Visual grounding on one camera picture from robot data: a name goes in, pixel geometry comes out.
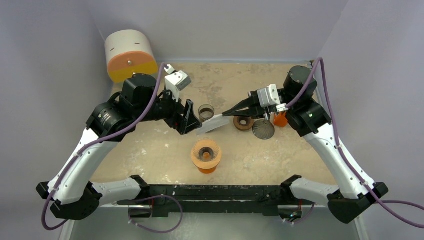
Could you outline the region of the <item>white paper coffee filter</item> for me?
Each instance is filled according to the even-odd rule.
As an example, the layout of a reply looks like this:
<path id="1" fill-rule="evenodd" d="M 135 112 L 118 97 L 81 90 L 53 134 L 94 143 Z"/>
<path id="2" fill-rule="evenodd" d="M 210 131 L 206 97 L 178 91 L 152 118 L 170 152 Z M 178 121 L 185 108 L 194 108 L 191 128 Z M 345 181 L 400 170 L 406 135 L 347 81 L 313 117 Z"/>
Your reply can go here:
<path id="1" fill-rule="evenodd" d="M 229 116 L 223 116 L 222 114 L 214 115 L 212 118 L 204 121 L 202 126 L 196 130 L 196 135 L 200 136 L 209 133 L 215 129 L 226 126 L 230 123 Z"/>

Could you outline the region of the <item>clear ribbed glass dripper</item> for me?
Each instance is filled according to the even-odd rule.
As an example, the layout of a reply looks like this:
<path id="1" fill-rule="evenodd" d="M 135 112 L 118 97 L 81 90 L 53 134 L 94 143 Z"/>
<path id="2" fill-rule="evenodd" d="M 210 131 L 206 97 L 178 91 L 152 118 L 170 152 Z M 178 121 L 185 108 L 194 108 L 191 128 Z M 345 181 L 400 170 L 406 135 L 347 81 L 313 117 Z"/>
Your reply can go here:
<path id="1" fill-rule="evenodd" d="M 204 138 L 196 142 L 192 149 L 195 159 L 201 162 L 213 161 L 220 152 L 219 145 L 212 139 Z"/>

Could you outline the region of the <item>orange glass carafe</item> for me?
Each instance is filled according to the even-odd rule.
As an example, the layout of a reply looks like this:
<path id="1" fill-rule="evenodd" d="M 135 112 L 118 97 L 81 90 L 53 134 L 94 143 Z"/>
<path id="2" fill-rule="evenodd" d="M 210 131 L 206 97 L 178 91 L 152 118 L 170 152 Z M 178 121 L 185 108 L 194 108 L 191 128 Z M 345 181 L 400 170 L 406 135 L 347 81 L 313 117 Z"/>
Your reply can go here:
<path id="1" fill-rule="evenodd" d="M 198 167 L 197 169 L 203 174 L 211 174 L 217 169 L 217 166 L 209 168 L 209 169 Z"/>

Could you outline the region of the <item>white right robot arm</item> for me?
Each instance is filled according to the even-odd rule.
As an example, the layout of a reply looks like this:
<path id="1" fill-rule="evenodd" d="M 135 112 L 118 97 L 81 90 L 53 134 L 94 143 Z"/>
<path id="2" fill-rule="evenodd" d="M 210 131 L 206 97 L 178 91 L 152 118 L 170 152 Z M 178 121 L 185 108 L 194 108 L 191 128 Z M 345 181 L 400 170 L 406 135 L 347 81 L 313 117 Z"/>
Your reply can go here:
<path id="1" fill-rule="evenodd" d="M 288 124 L 318 153 L 333 175 L 336 185 L 326 185 L 294 175 L 281 184 L 280 196 L 288 204 L 307 200 L 326 206 L 344 224 L 352 222 L 371 205 L 376 197 L 388 193 L 388 187 L 375 182 L 358 165 L 336 136 L 334 122 L 313 95 L 317 82 L 308 67 L 292 67 L 282 88 L 271 84 L 251 91 L 248 98 L 223 116 L 262 119 L 269 114 L 285 113 Z"/>

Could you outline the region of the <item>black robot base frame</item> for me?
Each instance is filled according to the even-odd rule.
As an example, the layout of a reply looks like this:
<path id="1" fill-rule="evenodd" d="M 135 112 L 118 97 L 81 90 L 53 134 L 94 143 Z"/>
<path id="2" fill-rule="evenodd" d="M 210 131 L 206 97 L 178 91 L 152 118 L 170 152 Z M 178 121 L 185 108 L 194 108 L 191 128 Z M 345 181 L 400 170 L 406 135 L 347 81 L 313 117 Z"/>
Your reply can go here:
<path id="1" fill-rule="evenodd" d="M 146 206 L 154 218 L 180 212 L 288 218 L 289 209 L 298 217 L 312 202 L 294 198 L 281 185 L 146 184 L 136 199 L 120 200 L 118 205 Z"/>

